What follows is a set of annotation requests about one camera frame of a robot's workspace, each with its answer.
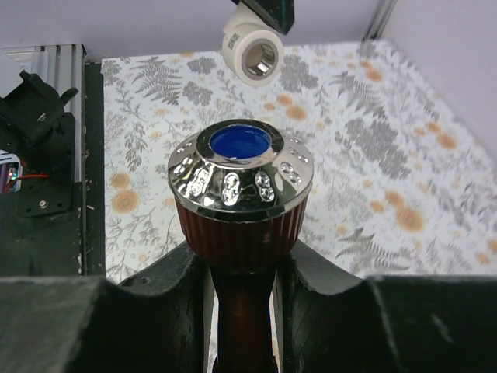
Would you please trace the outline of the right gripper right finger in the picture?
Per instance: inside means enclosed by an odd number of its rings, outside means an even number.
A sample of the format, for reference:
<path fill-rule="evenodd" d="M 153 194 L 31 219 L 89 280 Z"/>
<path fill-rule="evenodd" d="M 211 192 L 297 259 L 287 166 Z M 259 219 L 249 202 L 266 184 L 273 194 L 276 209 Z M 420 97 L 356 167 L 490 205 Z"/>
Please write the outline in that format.
<path fill-rule="evenodd" d="M 303 243 L 278 264 L 285 372 L 494 372 L 493 276 L 356 277 Z"/>

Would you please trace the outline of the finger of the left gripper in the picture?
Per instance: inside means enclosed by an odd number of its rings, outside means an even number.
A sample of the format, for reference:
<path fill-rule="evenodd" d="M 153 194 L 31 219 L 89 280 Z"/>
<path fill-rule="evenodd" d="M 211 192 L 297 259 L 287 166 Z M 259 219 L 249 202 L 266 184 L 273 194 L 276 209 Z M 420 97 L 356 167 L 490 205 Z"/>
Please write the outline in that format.
<path fill-rule="evenodd" d="M 246 5 L 267 26 L 287 35 L 294 25 L 294 0 L 231 0 Z"/>

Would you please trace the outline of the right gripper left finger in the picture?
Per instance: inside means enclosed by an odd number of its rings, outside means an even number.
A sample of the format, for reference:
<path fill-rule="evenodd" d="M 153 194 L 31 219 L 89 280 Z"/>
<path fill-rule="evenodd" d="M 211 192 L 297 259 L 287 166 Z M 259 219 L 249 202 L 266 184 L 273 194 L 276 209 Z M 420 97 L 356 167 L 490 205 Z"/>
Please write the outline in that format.
<path fill-rule="evenodd" d="M 182 244 L 121 284 L 1 280 L 3 372 L 202 372 L 207 265 Z"/>

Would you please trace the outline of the white pipe elbow fitting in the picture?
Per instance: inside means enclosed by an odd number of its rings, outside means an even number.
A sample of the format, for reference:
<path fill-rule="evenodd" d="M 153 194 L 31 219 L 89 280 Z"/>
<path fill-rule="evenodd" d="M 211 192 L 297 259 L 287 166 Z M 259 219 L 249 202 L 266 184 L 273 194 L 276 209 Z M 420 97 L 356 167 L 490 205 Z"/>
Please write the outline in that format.
<path fill-rule="evenodd" d="M 243 83 L 260 87 L 275 79 L 283 63 L 283 43 L 255 12 L 239 3 L 223 33 L 222 57 Z"/>

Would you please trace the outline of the brown faucet with chrome cap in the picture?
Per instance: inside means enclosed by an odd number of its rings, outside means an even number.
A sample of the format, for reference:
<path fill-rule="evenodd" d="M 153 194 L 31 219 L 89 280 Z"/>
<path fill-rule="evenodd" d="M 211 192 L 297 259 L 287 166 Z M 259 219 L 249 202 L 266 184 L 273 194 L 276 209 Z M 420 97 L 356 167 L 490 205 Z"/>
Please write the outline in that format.
<path fill-rule="evenodd" d="M 218 298 L 215 372 L 275 372 L 269 298 L 300 234 L 314 176 L 297 137 L 259 120 L 225 120 L 168 160 L 179 223 Z"/>

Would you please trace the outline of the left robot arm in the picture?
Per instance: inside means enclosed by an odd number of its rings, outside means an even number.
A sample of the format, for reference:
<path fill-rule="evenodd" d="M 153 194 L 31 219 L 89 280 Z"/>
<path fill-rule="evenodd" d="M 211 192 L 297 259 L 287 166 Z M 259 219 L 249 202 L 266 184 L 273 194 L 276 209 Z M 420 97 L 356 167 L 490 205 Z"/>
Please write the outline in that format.
<path fill-rule="evenodd" d="M 283 43 L 294 25 L 292 1 L 236 1 L 222 33 L 221 55 L 237 78 L 250 86 L 268 84 L 283 63 Z M 28 177 L 60 176 L 72 183 L 75 119 L 65 107 L 75 85 L 58 92 L 36 72 L 9 69 L 1 59 L 1 149 L 19 157 Z"/>

